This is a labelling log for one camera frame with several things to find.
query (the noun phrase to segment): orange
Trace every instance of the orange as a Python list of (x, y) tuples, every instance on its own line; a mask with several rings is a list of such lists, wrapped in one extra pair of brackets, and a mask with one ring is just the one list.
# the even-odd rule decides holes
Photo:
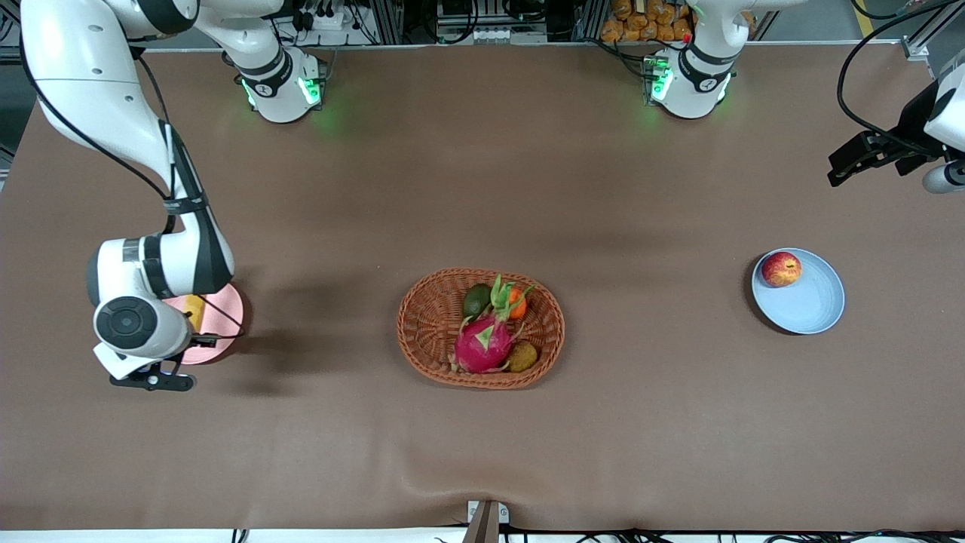
[[(523, 291), (517, 289), (516, 287), (512, 287), (512, 290), (510, 291), (510, 305), (513, 305), (514, 303), (516, 303), (516, 301), (519, 300), (521, 296), (523, 296)], [(523, 302), (517, 305), (516, 308), (513, 309), (513, 311), (510, 313), (510, 319), (514, 321), (518, 321), (519, 319), (522, 319), (524, 315), (526, 315), (525, 298), (523, 298)]]

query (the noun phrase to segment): dragon fruit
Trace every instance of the dragon fruit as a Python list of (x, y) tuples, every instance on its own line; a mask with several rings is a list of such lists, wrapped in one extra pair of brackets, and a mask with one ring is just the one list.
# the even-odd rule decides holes
[(501, 274), (496, 275), (489, 293), (491, 308), (471, 323), (468, 322), (470, 319), (463, 321), (459, 336), (455, 339), (452, 356), (454, 368), (469, 373), (502, 371), (500, 365), (509, 356), (513, 340), (522, 331), (520, 325), (516, 334), (511, 334), (506, 322), (513, 309), (523, 303), (526, 295), (533, 290), (533, 287), (526, 289), (516, 302), (510, 303), (512, 285), (512, 282), (504, 283)]

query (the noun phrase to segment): avocado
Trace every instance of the avocado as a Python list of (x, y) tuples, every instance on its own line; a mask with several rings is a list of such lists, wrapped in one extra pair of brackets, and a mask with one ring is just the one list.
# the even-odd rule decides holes
[(489, 305), (489, 285), (478, 284), (466, 291), (466, 298), (462, 300), (462, 318), (479, 317)]

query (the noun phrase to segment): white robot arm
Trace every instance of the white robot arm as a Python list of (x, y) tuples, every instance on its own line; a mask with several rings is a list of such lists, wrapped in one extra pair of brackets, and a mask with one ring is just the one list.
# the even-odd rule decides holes
[[(283, 49), (269, 23), (281, 0), (23, 0), (24, 68), (55, 129), (114, 159), (144, 164), (166, 185), (181, 232), (104, 242), (88, 266), (96, 307), (94, 351), (115, 380), (161, 360), (179, 360), (197, 339), (164, 299), (221, 290), (234, 274), (225, 242), (178, 133), (148, 106), (128, 40), (198, 26), (225, 46), (249, 100), (273, 122), (293, 121), (319, 102), (306, 92), (315, 57)], [(230, 6), (228, 11), (218, 8)]]
[(865, 130), (828, 158), (831, 186), (852, 175), (894, 163), (898, 175), (941, 159), (944, 164), (924, 175), (924, 188), (934, 194), (965, 189), (965, 51), (945, 72), (901, 110), (897, 125), (884, 133)]
[(754, 8), (778, 10), (807, 0), (687, 0), (697, 14), (693, 40), (680, 48), (656, 53), (667, 59), (660, 84), (651, 98), (683, 119), (710, 113), (731, 81), (731, 67), (747, 42), (749, 27), (741, 12)]

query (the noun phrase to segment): green led light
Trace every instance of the green led light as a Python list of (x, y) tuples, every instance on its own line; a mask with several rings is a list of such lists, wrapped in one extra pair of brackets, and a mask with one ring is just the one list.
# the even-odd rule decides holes
[(653, 92), (651, 95), (655, 100), (662, 100), (667, 97), (667, 89), (670, 88), (670, 84), (674, 81), (674, 71), (666, 68), (663, 74), (653, 82)]
[(250, 103), (252, 107), (255, 107), (255, 98), (251, 96), (251, 89), (244, 79), (241, 80), (241, 86), (244, 88), (245, 94), (248, 95), (248, 103)]
[(314, 81), (311, 80), (311, 79), (309, 79), (308, 81), (306, 81), (305, 79), (302, 79), (301, 77), (299, 77), (299, 78), (298, 78), (298, 86), (301, 87), (301, 89), (302, 89), (302, 94), (305, 95), (305, 100), (306, 100), (308, 103), (310, 103), (310, 104), (318, 103), (318, 101), (320, 100), (320, 97), (319, 97), (320, 92), (318, 91), (318, 83), (314, 82)]

